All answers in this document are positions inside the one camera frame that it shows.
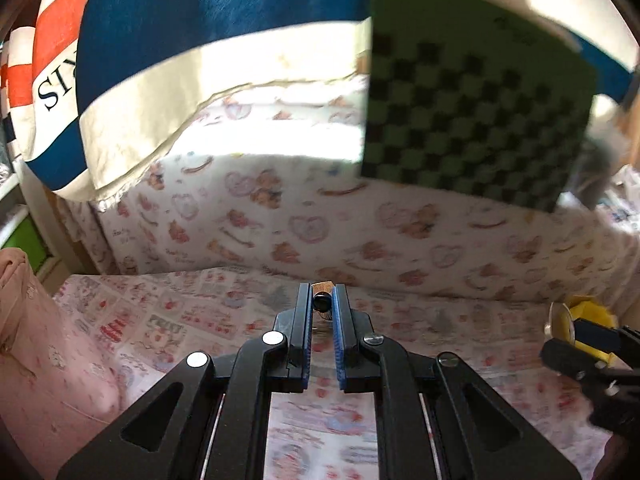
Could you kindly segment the gold octagonal jewelry box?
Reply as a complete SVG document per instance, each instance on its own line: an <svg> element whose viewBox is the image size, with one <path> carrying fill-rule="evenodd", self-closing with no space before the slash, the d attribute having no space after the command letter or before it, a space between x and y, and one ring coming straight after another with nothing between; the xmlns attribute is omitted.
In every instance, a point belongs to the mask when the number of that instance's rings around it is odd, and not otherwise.
<svg viewBox="0 0 640 480"><path fill-rule="evenodd" d="M616 316L599 301L592 297L574 296L567 302L550 304L544 336L547 340L555 338L568 342L609 366L615 354L604 350L604 347L615 341L619 328Z"/></svg>

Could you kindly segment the pink blanket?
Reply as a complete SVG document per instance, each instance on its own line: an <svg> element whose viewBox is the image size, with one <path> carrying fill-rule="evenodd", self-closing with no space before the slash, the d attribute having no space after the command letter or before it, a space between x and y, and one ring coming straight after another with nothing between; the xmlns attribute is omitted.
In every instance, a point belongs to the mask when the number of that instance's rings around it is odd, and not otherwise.
<svg viewBox="0 0 640 480"><path fill-rule="evenodd" d="M120 413L116 378L18 248L1 252L1 419L42 478Z"/></svg>

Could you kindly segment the bear print cloth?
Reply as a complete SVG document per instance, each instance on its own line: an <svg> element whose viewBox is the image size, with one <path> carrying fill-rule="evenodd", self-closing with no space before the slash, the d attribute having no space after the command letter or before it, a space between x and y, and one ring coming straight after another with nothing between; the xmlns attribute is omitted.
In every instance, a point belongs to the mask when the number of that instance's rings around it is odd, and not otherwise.
<svg viewBox="0 0 640 480"><path fill-rule="evenodd" d="M108 207L60 200L103 274L240 266L424 295L639 298L639 229L563 194L540 212L360 177L367 81L262 87L202 106Z"/></svg>

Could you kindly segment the green checkered tissue box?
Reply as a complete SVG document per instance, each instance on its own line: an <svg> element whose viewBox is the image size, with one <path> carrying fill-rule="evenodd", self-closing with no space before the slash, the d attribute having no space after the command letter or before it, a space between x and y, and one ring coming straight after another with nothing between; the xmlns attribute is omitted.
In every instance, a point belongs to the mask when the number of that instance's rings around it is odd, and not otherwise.
<svg viewBox="0 0 640 480"><path fill-rule="evenodd" d="M579 154L597 74L486 0L371 0L361 173L549 212Z"/></svg>

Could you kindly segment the striped curtain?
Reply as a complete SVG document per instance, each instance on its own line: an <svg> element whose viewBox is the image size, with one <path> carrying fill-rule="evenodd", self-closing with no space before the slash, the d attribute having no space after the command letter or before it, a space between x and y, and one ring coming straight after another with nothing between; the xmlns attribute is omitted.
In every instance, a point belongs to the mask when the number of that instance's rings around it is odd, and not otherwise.
<svg viewBox="0 0 640 480"><path fill-rule="evenodd" d="M486 1L562 39L596 71L593 96L623 101L631 76L614 58L524 2ZM371 35L371 0L42 0L32 59L4 73L12 110L36 121L14 139L52 192L109 200L209 100L348 78Z"/></svg>

